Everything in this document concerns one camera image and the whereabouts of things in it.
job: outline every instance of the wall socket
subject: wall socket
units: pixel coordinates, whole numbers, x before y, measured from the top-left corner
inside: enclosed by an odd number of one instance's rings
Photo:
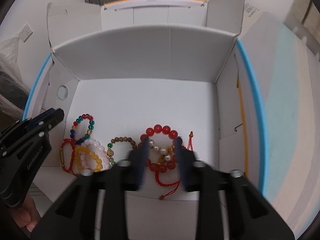
[[[27,38],[32,34],[32,30],[28,24],[26,24],[23,29],[19,32],[20,39],[25,42]]]

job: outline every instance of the human hand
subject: human hand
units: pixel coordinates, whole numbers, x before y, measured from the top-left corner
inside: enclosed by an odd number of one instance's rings
[[[26,227],[30,232],[41,219],[36,204],[29,194],[20,208],[9,208],[9,213],[19,227]]]

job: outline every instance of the plastic bag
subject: plastic bag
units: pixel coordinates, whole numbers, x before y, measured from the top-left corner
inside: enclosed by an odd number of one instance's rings
[[[28,100],[29,91],[10,72],[8,65],[7,60],[0,54],[0,104],[2,105],[0,110],[12,117],[21,117]]]
[[[0,42],[0,54],[6,60],[7,68],[22,82],[21,73],[17,64],[18,60],[19,37],[12,37]]]

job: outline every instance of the screw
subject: screw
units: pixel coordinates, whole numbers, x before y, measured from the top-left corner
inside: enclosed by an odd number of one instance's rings
[[[80,174],[81,174],[82,176],[89,177],[89,176],[91,176],[91,175],[93,174],[93,170],[91,170],[91,169],[84,169],[84,170],[82,170],[82,171],[80,172]]]
[[[204,168],[204,167],[205,167],[205,163],[202,162],[202,161],[195,161],[195,162],[193,162],[192,165],[193,165],[194,167],[196,167],[196,168]]]
[[[128,160],[122,160],[118,163],[118,166],[120,167],[129,167],[131,165],[131,162]]]
[[[233,171],[230,171],[230,175],[233,178],[239,178],[243,176],[243,172],[241,170],[233,170]]]

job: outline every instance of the red bead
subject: red bead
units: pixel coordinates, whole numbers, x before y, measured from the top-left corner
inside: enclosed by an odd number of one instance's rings
[[[149,139],[148,135],[142,134],[142,135],[140,136],[140,141],[143,142],[143,141],[145,140],[145,138]]]
[[[151,160],[150,160],[150,159],[147,159],[147,161],[146,161],[146,167],[149,167],[150,164],[151,164]]]
[[[178,158],[177,158],[176,155],[173,155],[172,160],[173,160],[175,163],[178,163]]]
[[[170,133],[169,133],[169,138],[170,139],[175,139],[175,138],[177,138],[178,137],[178,132],[176,131],[176,130],[172,130],[172,131],[170,131]]]
[[[174,169],[176,168],[176,164],[175,164],[173,161],[169,161],[169,162],[167,163],[167,168],[168,168],[169,170],[174,170]]]
[[[155,131],[155,133],[161,133],[162,132],[162,126],[159,124],[156,124],[153,128],[153,130]]]
[[[155,131],[152,128],[148,128],[146,130],[146,134],[151,137],[155,134]]]
[[[159,170],[159,165],[156,164],[156,163],[151,163],[150,166],[149,166],[149,169],[153,172],[156,172]]]
[[[170,131],[171,131],[170,126],[165,125],[164,127],[162,127],[162,133],[163,133],[163,134],[169,134]]]
[[[160,164],[159,165],[159,172],[165,173],[166,171],[167,171],[167,166],[165,166],[164,164]]]

